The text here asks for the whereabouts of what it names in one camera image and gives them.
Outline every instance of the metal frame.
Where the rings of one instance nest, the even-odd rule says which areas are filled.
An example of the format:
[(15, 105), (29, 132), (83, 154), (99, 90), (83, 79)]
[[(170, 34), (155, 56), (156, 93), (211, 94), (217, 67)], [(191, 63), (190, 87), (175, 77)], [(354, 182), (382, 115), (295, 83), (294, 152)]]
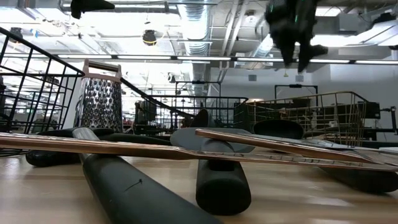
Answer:
[[(42, 50), (41, 48), (31, 44), (30, 42), (14, 35), (13, 33), (9, 32), (8, 30), (5, 30), (3, 28), (0, 27), (0, 34), (4, 34), (6, 36), (1, 52), (0, 52), (0, 68), (3, 68), (5, 70), (10, 71), (10, 73), (0, 73), (1, 76), (14, 76), (14, 77), (20, 77), (21, 81), (18, 87), (17, 91), (12, 91), (10, 94), (8, 94), (7, 90), (2, 91), (2, 93), (0, 94), (0, 97), (5, 97), (5, 98), (13, 98), (14, 99), (14, 103), (12, 105), (11, 109), (7, 109), (7, 110), (11, 110), (9, 113), (9, 120), (12, 122), (14, 119), (14, 115), (16, 113), (16, 110), (19, 109), (24, 109), (24, 110), (29, 110), (29, 114), (27, 117), (26, 121), (18, 121), (18, 123), (21, 124), (17, 124), (17, 125), (12, 125), (12, 127), (24, 127), (24, 133), (28, 134), (30, 133), (33, 124), (36, 126), (41, 126), (41, 131), (45, 131), (48, 130), (49, 127), (53, 127), (54, 129), (61, 129), (63, 127), (63, 124), (65, 123), (66, 120), (66, 115), (68, 113), (69, 110), (69, 106), (70, 103), (72, 101), (72, 96), (73, 96), (73, 91), (76, 87), (76, 81), (77, 78), (79, 77), (84, 77), (85, 73), (79, 69), (77, 69), (74, 66), (71, 66), (70, 64), (64, 62), (63, 60), (59, 59), (56, 56), (51, 55), (50, 53)], [(16, 42), (25, 45), (26, 47), (30, 48), (29, 53), (27, 54), (27, 61), (26, 61), (26, 65), (25, 65), (25, 69), (23, 72), (19, 72), (17, 70), (14, 70), (12, 68), (8, 68), (5, 65), (1, 65), (1, 62), (3, 61), (4, 57), (7, 57), (7, 46), (8, 46), (8, 42), (14, 39)], [(28, 73), (28, 69), (29, 69), (29, 64), (31, 63), (31, 60), (33, 58), (33, 52), (38, 52), (39, 54), (36, 54), (36, 56), (39, 55), (40, 58), (44, 59), (44, 60), (48, 60), (47, 61), (47, 69), (45, 71), (45, 73)], [(63, 65), (63, 72), (60, 74), (51, 74), (49, 73), (50, 70), (50, 66), (52, 62), (58, 62), (59, 64)], [(74, 72), (76, 72), (76, 74), (65, 74), (67, 68), (73, 70)], [(21, 91), (24, 88), (24, 82), (26, 80), (26, 78), (29, 77), (31, 79), (34, 80), (39, 80), (42, 82), (40, 90), (39, 91), (30, 91), (30, 93), (33, 94), (33, 97), (31, 99), (29, 98), (24, 98), (21, 96)], [(55, 77), (59, 77), (59, 83), (55, 83)], [(69, 81), (70, 78), (74, 78), (73, 81), (73, 87), (70, 88), (69, 86)], [(50, 84), (50, 91), (44, 91), (44, 87), (45, 85)], [(42, 101), (41, 98), (43, 96), (43, 93), (47, 93), (49, 94), (47, 101)], [(69, 99), (67, 99), (67, 93), (70, 93), (70, 97)], [(50, 97), (52, 96), (52, 94), (55, 94), (55, 100), (54, 103), (50, 103)], [(62, 99), (62, 105), (58, 105), (57, 104), (57, 100), (58, 98), (60, 99), (60, 94), (63, 94), (63, 99)], [(25, 108), (18, 108), (17, 107), (17, 102), (19, 100), (22, 101), (26, 101), (27, 104), (30, 103), (30, 106), (26, 106)], [(43, 118), (43, 122), (36, 122), (34, 121), (35, 118), (35, 114), (38, 110), (38, 106), (39, 104), (43, 104), (45, 106), (45, 109), (43, 109), (45, 111), (44, 113), (44, 118)], [(52, 124), (52, 118), (53, 118), (53, 114), (54, 111), (60, 111), (60, 117), (58, 118), (58, 124)]]
[(192, 85), (196, 85), (196, 84), (199, 84), (199, 85), (204, 85), (204, 84), (208, 84), (208, 87), (210, 88), (211, 87), (211, 84), (217, 84), (218, 85), (218, 96), (219, 97), (221, 97), (221, 82), (205, 82), (205, 81), (175, 81), (175, 95), (177, 95), (177, 91), (179, 90), (178, 89), (178, 84), (179, 83), (185, 83), (185, 84), (187, 84), (187, 83), (190, 83), (190, 84), (192, 84)]

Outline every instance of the desk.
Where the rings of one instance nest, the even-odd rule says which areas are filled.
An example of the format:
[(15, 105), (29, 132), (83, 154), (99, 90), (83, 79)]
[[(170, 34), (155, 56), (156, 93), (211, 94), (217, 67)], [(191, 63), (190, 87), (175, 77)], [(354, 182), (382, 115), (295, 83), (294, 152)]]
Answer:
[[(125, 160), (195, 203), (197, 161), (126, 157)], [(364, 194), (316, 167), (242, 164), (252, 192), (244, 213), (226, 224), (393, 224), (398, 191)], [(4, 224), (104, 224), (81, 165), (34, 168), (24, 156), (0, 159), (0, 218)]]

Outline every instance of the ceiling duct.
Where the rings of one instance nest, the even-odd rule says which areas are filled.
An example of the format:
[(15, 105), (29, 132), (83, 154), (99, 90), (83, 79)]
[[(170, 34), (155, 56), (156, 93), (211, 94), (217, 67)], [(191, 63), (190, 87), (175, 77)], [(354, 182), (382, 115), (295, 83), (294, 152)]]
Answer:
[[(63, 12), (70, 12), (70, 4), (60, 4), (60, 9)], [(177, 14), (178, 9), (176, 6), (169, 6), (167, 2), (165, 4), (145, 3), (145, 4), (115, 4), (114, 9), (100, 10), (99, 12), (136, 12), (136, 13), (167, 13)]]
[[(252, 52), (250, 57), (256, 58), (265, 58), (268, 56), (268, 53), (272, 50), (274, 42), (272, 41), (269, 35), (266, 36), (261, 42), (261, 44), (257, 47), (255, 51)], [(265, 68), (266, 63), (264, 62), (246, 62), (241, 68), (245, 68), (248, 70), (253, 69), (262, 69)]]
[[(182, 18), (185, 50), (190, 56), (207, 56), (209, 43), (205, 42), (209, 34), (210, 8), (206, 5), (187, 4), (178, 5)], [(192, 81), (205, 81), (206, 66), (203, 62), (192, 63)], [(192, 85), (196, 96), (203, 94), (203, 85)]]

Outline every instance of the ceiling pipe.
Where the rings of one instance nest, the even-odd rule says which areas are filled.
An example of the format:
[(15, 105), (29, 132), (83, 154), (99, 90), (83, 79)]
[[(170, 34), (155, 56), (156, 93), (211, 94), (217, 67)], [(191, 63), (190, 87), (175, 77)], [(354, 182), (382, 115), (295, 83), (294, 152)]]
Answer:
[(246, 9), (248, 7), (248, 4), (249, 4), (249, 0), (244, 0), (243, 3), (242, 3), (241, 13), (239, 15), (238, 20), (236, 21), (235, 29), (234, 29), (234, 32), (232, 33), (231, 42), (229, 43), (228, 50), (226, 51), (226, 56), (230, 56), (231, 55), (232, 49), (234, 47), (236, 38), (238, 36), (239, 30), (240, 30), (240, 27), (241, 27), (241, 24), (242, 24), (242, 21), (243, 21), (243, 17), (244, 17), (244, 15), (246, 13)]
[(236, 11), (238, 10), (238, 4), (239, 4), (239, 0), (233, 1), (233, 5), (232, 5), (232, 9), (231, 9), (231, 17), (229, 19), (228, 26), (226, 28), (224, 42), (223, 42), (223, 46), (221, 48), (220, 56), (224, 56), (226, 46), (228, 44), (228, 39), (229, 39), (229, 36), (231, 35), (232, 26), (234, 25), (234, 19), (235, 19)]
[[(274, 45), (273, 40), (268, 34), (266, 34), (266, 37), (262, 40), (257, 49), (253, 51), (250, 57), (256, 57), (256, 58), (267, 57), (268, 53), (272, 50), (273, 45)], [(262, 69), (264, 67), (265, 67), (264, 63), (259, 63), (259, 62), (246, 62), (244, 65), (241, 66), (241, 68), (245, 68), (248, 70)]]
[[(183, 37), (187, 40), (208, 40), (210, 7), (207, 5), (178, 5), (182, 19)], [(208, 42), (185, 42), (185, 50), (189, 56), (208, 56)], [(206, 63), (192, 63), (192, 80), (206, 81)], [(203, 85), (192, 85), (195, 96), (203, 95)]]
[[(243, 3), (242, 3), (241, 12), (240, 12), (238, 20), (236, 21), (236, 25), (235, 25), (235, 28), (234, 28), (234, 32), (232, 34), (231, 42), (229, 43), (228, 50), (226, 51), (226, 56), (230, 56), (231, 55), (231, 52), (232, 52), (232, 49), (234, 47), (236, 38), (237, 38), (239, 30), (241, 28), (243, 17), (244, 17), (244, 15), (246, 13), (246, 9), (248, 7), (248, 4), (249, 4), (249, 0), (244, 0)], [(226, 62), (225, 63), (226, 66), (225, 67), (222, 66), (223, 63), (224, 62), (220, 63), (220, 72), (219, 72), (218, 79), (217, 79), (217, 81), (220, 82), (220, 83), (222, 83), (224, 81), (224, 77), (226, 75), (226, 71), (229, 69), (229, 63)]]
[[(59, 8), (63, 12), (70, 12), (70, 4), (63, 4), (60, 1)], [(168, 4), (115, 4), (115, 8), (111, 10), (100, 10), (98, 12), (136, 12), (136, 13), (166, 13), (179, 15), (176, 6), (169, 6)]]

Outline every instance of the wire rack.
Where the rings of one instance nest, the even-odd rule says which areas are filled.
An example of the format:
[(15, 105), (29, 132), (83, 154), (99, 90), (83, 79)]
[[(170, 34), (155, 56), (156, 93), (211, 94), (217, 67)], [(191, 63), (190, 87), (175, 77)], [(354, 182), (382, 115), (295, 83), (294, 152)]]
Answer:
[(360, 146), (368, 103), (351, 91), (269, 101), (249, 100), (236, 108), (234, 125), (252, 131), (257, 122), (287, 119), (303, 127), (305, 138)]
[(0, 27), (0, 131), (62, 129), (84, 73)]
[(135, 110), (130, 111), (134, 122), (124, 129), (132, 128), (135, 134), (169, 136), (180, 128), (189, 127), (201, 109), (207, 109), (217, 127), (232, 128), (234, 110), (244, 103), (244, 97), (147, 95), (142, 90), (121, 79), (123, 85), (134, 93)]

